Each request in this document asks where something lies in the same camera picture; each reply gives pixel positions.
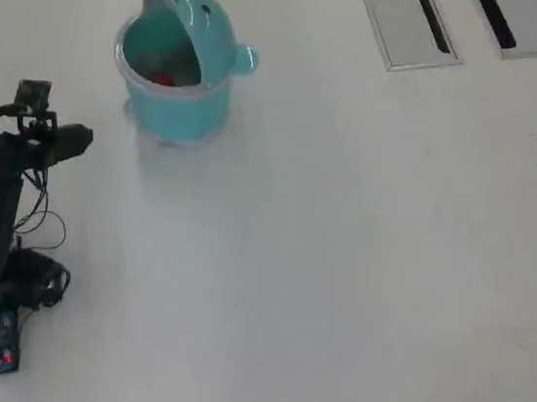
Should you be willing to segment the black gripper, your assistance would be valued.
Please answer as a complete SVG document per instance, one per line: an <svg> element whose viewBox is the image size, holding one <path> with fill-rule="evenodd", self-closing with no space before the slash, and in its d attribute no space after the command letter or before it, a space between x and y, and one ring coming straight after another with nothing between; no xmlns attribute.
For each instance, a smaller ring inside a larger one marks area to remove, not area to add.
<svg viewBox="0 0 537 402"><path fill-rule="evenodd" d="M10 141L11 167L46 169L84 154L93 139L92 129L82 124L57 124L56 113L27 109L17 111L17 132Z"/></svg>

